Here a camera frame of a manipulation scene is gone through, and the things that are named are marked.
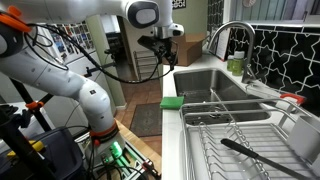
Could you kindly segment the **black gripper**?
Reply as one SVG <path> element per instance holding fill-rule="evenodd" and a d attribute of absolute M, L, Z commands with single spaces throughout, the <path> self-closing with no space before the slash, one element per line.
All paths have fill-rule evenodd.
<path fill-rule="evenodd" d="M 175 65 L 178 63 L 178 52 L 172 52 L 172 41 L 170 38 L 159 39 L 154 36 L 141 36 L 138 39 L 138 44 L 151 50 L 159 60 L 163 58 L 163 64 L 170 64 L 170 71 L 174 70 Z"/>

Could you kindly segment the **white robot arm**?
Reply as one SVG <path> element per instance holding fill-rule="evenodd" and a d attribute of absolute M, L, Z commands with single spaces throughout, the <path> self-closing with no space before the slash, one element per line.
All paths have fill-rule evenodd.
<path fill-rule="evenodd" d="M 139 43 L 145 47 L 152 41 L 162 43 L 164 56 L 173 61 L 171 39 L 184 34 L 184 27 L 173 22 L 172 0 L 0 0 L 0 9 L 1 72 L 78 101 L 91 126 L 88 152 L 95 155 L 109 154 L 114 143 L 124 144 L 107 92 L 96 82 L 41 59 L 23 35 L 42 23 L 73 24 L 94 15 L 117 15 L 138 29 L 153 28 L 154 35 L 141 37 Z"/>

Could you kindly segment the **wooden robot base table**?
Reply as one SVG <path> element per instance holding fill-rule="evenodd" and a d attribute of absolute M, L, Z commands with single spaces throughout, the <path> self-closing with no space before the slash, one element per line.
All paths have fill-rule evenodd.
<path fill-rule="evenodd" d="M 161 156 L 116 120 L 124 139 L 122 156 L 93 166 L 92 180 L 161 180 Z"/>

